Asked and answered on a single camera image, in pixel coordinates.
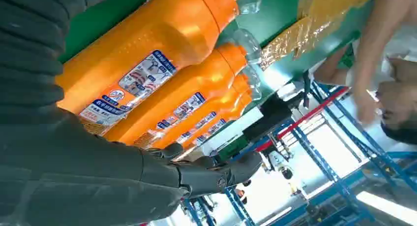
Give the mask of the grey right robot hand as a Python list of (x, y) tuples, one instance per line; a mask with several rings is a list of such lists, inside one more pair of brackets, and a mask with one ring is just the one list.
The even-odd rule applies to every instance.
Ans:
[(0, 223), (135, 226), (246, 181), (261, 160), (251, 152), (218, 168), (173, 163), (96, 137), (56, 107), (1, 106)]

